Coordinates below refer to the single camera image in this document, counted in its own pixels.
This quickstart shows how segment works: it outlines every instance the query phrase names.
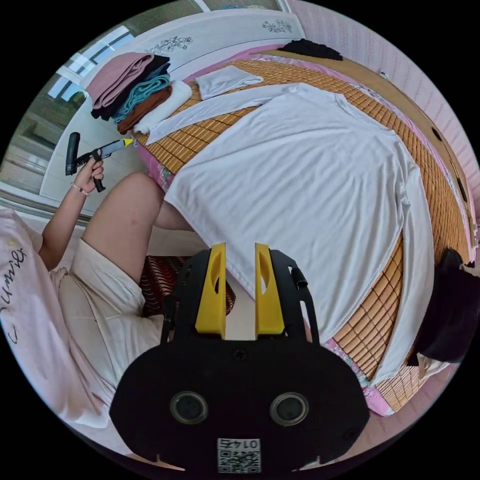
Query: pink t-shirt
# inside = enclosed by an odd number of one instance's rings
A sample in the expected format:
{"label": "pink t-shirt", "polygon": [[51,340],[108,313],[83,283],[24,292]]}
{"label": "pink t-shirt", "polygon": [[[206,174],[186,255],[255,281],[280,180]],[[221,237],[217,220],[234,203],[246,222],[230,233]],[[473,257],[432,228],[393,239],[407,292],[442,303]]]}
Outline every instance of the pink t-shirt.
{"label": "pink t-shirt", "polygon": [[0,210],[0,320],[23,373],[65,422],[104,428],[115,393],[73,341],[59,303],[65,269],[49,273],[42,235]]}

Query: bamboo mat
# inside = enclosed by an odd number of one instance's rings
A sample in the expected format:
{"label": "bamboo mat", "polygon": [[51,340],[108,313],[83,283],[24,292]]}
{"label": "bamboo mat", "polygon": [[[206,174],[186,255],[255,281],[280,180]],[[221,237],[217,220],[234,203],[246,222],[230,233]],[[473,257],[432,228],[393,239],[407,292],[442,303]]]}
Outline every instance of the bamboo mat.
{"label": "bamboo mat", "polygon": [[[232,65],[263,77],[261,85],[303,82],[314,87],[339,93],[355,107],[382,125],[394,130],[420,167],[430,211],[435,262],[439,262],[446,247],[457,250],[468,258],[468,243],[462,215],[447,179],[436,161],[413,132],[390,110],[342,80],[308,68],[259,60],[239,60]],[[175,113],[201,101],[198,86],[192,84],[193,95]],[[220,115],[171,133],[152,145],[146,145],[148,136],[135,134],[137,140],[168,170],[177,173],[197,153],[216,139],[255,107]],[[350,321],[335,335],[335,341],[371,379],[385,353],[402,293],[403,235],[400,234],[394,252],[362,305]],[[418,367],[404,366],[400,372],[376,387],[396,412],[422,386]]]}

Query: pink wall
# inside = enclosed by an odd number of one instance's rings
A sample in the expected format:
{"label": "pink wall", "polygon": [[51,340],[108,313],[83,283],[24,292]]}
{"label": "pink wall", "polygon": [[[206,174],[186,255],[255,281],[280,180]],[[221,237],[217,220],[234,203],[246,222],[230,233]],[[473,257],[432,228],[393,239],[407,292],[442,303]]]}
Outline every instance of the pink wall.
{"label": "pink wall", "polygon": [[355,20],[302,0],[288,0],[288,4],[308,40],[325,44],[374,72],[382,70],[433,120],[465,172],[480,222],[479,164],[457,116],[433,82],[397,47]]}

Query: bracelet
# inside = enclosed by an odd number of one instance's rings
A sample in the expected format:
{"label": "bracelet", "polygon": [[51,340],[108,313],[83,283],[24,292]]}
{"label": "bracelet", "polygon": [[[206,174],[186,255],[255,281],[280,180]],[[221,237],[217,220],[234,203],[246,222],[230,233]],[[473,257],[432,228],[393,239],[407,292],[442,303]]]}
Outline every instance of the bracelet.
{"label": "bracelet", "polygon": [[83,188],[80,188],[77,184],[72,183],[71,186],[72,186],[74,189],[77,189],[78,191],[80,191],[80,193],[84,194],[85,196],[88,195],[88,193],[87,193]]}

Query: qr code label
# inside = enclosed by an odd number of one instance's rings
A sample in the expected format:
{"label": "qr code label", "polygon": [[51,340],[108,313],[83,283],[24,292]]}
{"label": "qr code label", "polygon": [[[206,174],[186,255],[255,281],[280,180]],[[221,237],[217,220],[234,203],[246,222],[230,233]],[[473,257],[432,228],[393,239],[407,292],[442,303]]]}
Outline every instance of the qr code label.
{"label": "qr code label", "polygon": [[217,452],[220,474],[259,474],[262,471],[258,438],[219,438]]}

